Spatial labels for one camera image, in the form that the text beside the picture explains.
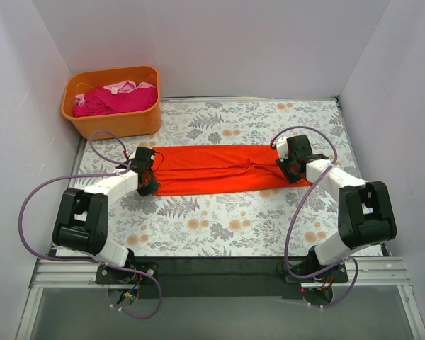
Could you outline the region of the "orange t shirt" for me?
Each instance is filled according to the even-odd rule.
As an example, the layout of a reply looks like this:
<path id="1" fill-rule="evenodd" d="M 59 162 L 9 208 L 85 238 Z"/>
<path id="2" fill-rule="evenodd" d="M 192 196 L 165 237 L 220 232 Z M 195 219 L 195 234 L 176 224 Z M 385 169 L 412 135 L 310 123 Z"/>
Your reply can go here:
<path id="1" fill-rule="evenodd" d="M 310 185 L 290 184 L 268 145 L 193 145 L 155 147 L 158 196 L 190 196 L 263 191 Z"/>

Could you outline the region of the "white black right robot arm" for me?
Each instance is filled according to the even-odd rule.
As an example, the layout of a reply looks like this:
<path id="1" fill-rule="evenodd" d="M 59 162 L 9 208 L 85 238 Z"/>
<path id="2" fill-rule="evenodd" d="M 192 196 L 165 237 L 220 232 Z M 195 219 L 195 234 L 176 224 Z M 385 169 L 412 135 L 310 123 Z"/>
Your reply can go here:
<path id="1" fill-rule="evenodd" d="M 301 180 L 320 187 L 338 208 L 337 231 L 312 247 L 305 260 L 285 269 L 297 280 L 325 280 L 350 255 L 382 244 L 397 235 L 390 194 L 382 181 L 365 181 L 336 166 L 334 159 L 312 151 L 307 135 L 279 137 L 271 141 L 277 165 L 288 183 Z"/>

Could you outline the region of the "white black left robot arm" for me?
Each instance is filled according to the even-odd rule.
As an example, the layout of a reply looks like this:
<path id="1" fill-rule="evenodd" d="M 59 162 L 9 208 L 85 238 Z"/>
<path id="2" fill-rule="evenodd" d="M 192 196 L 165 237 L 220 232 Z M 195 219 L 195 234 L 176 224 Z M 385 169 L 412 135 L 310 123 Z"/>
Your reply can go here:
<path id="1" fill-rule="evenodd" d="M 160 184 L 152 169 L 155 158 L 155 150 L 138 147 L 117 166 L 116 175 L 81 189 L 68 188 L 60 202 L 53 243 L 113 265 L 112 274 L 121 283 L 131 282 L 137 270 L 154 275 L 155 267 L 138 266 L 133 252 L 108 235 L 108 212 L 128 195 L 141 198 L 157 192 Z"/>

